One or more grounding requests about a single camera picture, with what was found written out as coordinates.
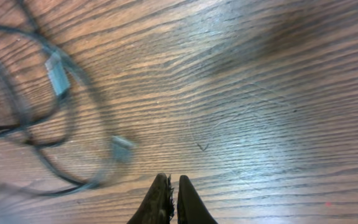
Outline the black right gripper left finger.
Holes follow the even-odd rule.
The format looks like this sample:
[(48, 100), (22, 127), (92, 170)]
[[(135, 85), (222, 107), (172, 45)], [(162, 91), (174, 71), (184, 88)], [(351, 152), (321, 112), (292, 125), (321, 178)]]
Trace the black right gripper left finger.
[(156, 175), (141, 205), (127, 224), (169, 224), (174, 216), (171, 177)]

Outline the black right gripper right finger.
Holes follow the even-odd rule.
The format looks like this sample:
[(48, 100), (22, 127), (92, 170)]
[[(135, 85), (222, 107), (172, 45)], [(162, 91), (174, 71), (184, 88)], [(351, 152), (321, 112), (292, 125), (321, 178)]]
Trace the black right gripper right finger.
[(177, 202), (178, 224), (218, 224), (187, 175), (181, 175)]

